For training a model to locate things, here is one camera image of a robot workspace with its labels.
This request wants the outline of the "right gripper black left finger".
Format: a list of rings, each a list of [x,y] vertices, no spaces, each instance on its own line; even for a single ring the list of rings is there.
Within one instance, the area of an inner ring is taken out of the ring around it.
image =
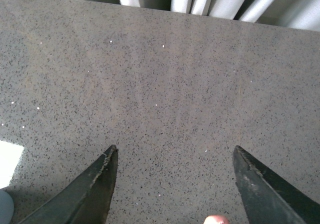
[[[118,149],[111,145],[66,188],[21,221],[22,224],[104,224],[118,169]]]

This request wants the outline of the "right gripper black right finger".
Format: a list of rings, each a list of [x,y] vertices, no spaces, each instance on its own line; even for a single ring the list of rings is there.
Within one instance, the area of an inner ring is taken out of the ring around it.
[[[250,224],[318,224],[320,204],[248,151],[233,151],[236,186]]]

